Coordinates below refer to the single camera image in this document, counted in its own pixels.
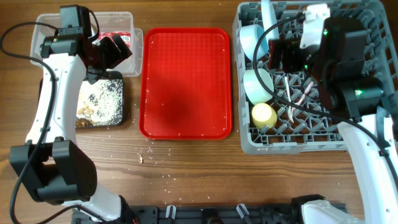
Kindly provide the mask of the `pink plastic fork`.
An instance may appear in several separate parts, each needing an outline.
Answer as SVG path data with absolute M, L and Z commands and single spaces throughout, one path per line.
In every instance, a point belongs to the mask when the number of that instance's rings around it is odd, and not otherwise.
M 310 91 L 310 89 L 312 88 L 312 86 L 313 86 L 313 81 L 311 81 L 311 82 L 308 84 L 308 86 L 305 88 L 305 91 L 304 91 L 303 95 L 301 96 L 300 100 L 299 100 L 297 103 L 295 103 L 297 106 L 300 106 L 300 105 L 303 103 L 303 101 L 304 101 L 306 95 L 308 94 L 308 92 Z

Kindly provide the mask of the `light blue plate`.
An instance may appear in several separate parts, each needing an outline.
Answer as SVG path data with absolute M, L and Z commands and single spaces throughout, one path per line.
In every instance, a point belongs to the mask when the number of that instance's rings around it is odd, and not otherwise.
M 265 31 L 277 23 L 274 7 L 271 4 L 270 0 L 261 1 L 261 14 L 262 14 L 263 28 Z M 278 40 L 278 39 L 279 39 L 279 31 L 277 28 L 272 29 L 266 35 L 267 41 Z

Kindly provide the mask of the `light blue bowl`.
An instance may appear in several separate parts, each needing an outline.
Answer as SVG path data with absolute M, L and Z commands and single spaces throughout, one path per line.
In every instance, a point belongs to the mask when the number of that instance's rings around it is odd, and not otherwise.
M 239 38 L 241 46 L 243 48 L 243 52 L 250 61 L 253 60 L 256 44 L 263 33 L 264 29 L 258 24 L 244 26 L 239 31 Z M 265 56 L 268 53 L 268 51 L 269 51 L 269 46 L 267 40 L 264 39 L 261 42 L 260 47 L 257 51 L 256 58 L 260 59 L 261 57 Z

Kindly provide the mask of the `green bowl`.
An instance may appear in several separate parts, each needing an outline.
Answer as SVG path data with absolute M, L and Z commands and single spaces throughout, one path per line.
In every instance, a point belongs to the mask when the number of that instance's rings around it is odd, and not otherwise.
M 274 84 L 269 72 L 263 68 L 258 68 L 257 70 L 262 81 L 266 84 L 268 89 L 272 91 L 274 89 Z M 245 71 L 243 83 L 246 95 L 252 104 L 256 105 L 258 103 L 266 103 L 272 99 L 272 95 L 265 91 L 265 89 L 259 83 L 254 69 Z

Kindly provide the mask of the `white plastic spoon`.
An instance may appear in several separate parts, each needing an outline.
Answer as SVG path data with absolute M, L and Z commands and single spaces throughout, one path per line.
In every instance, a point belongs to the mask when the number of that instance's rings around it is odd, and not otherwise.
M 286 90 L 288 102 L 291 103 L 292 100 L 291 100 L 291 94 L 290 94 L 289 79 L 287 76 L 284 77 L 284 83 L 285 83 L 285 90 Z M 292 107 L 291 106 L 288 107 L 287 114 L 288 114 L 288 118 L 289 118 L 290 122 L 294 123 L 294 120 L 292 117 Z

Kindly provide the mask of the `yellow plastic cup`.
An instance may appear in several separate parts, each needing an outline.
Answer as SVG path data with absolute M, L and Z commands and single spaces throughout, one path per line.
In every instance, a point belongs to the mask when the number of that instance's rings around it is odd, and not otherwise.
M 277 113 L 266 103 L 256 104 L 251 111 L 252 121 L 255 127 L 263 129 L 268 126 L 274 127 L 277 122 Z

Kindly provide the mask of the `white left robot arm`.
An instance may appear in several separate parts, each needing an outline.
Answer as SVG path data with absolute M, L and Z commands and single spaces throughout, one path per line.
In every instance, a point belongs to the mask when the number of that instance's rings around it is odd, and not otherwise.
M 36 202 L 78 209 L 101 223 L 137 223 L 126 200 L 98 183 L 94 162 L 77 146 L 76 109 L 84 80 L 97 81 L 131 55 L 119 35 L 102 38 L 89 24 L 57 29 L 42 43 L 38 62 L 44 70 L 34 123 L 9 161 Z

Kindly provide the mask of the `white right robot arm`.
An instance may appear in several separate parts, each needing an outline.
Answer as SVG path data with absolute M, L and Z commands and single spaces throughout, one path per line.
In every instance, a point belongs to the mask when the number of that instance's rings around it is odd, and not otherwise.
M 397 222 L 397 100 L 376 77 L 363 75 L 367 30 L 353 18 L 318 21 L 320 48 L 303 68 L 317 84 L 323 116 L 338 123 L 351 157 L 365 223 Z

